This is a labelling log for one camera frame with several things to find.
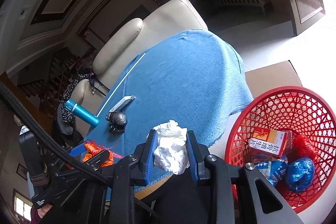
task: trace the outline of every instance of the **white floor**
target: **white floor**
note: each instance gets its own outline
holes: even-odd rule
[[[321,95],[336,113],[336,0],[323,0],[325,16],[306,31],[293,36],[292,23],[279,14],[256,21],[245,20],[228,26],[229,13],[207,21],[209,30],[230,43],[241,55],[246,71],[290,60],[304,87]],[[226,141],[216,143],[223,151]],[[320,224],[336,203],[336,176],[328,190],[307,210],[299,214],[305,224]]]

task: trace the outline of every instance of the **black cable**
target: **black cable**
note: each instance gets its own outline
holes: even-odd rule
[[[85,164],[75,160],[69,155],[69,153],[64,150],[58,143],[51,138],[47,132],[39,125],[38,122],[32,117],[32,115],[26,110],[26,108],[21,104],[21,102],[14,96],[14,94],[6,87],[4,83],[0,83],[0,99],[5,103],[5,105],[10,108],[19,119],[29,128],[29,130],[37,137],[39,140],[44,143],[52,152],[55,153],[61,160],[68,163],[77,170],[95,178],[104,185],[112,187],[112,181],[103,177],[100,173],[95,172],[93,169],[88,167]],[[146,204],[141,202],[139,199],[134,198],[135,203],[139,206],[155,214],[155,212],[149,208]]]

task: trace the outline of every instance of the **metal bolt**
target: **metal bolt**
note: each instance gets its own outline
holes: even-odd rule
[[[216,161],[217,157],[215,155],[207,155],[207,160],[208,161]]]
[[[247,164],[245,164],[245,168],[247,170],[253,170],[255,168],[253,163],[248,162]]]
[[[57,189],[57,186],[58,186],[58,183],[54,181],[54,182],[51,183],[51,185],[50,185],[50,190],[51,190],[51,191],[55,191],[55,190]]]
[[[136,155],[134,155],[134,154],[129,155],[129,156],[127,157],[127,159],[128,159],[129,161],[135,161],[137,158],[138,158],[138,157],[137,157]]]
[[[91,164],[90,165],[95,171],[98,170],[99,166],[97,164]]]

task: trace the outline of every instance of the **teal thermos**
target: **teal thermos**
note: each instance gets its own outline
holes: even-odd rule
[[[74,100],[69,99],[64,104],[64,107],[75,114],[78,118],[87,122],[89,125],[96,127],[99,123],[99,118],[87,111],[84,107],[78,105]]]

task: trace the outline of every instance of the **wall picture frame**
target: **wall picture frame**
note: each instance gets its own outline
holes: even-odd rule
[[[25,180],[27,180],[27,172],[28,172],[28,170],[27,170],[26,167],[24,167],[24,166],[21,165],[21,164],[18,164],[17,169],[16,169],[16,173],[17,173],[20,177],[22,177],[22,178],[24,178]]]

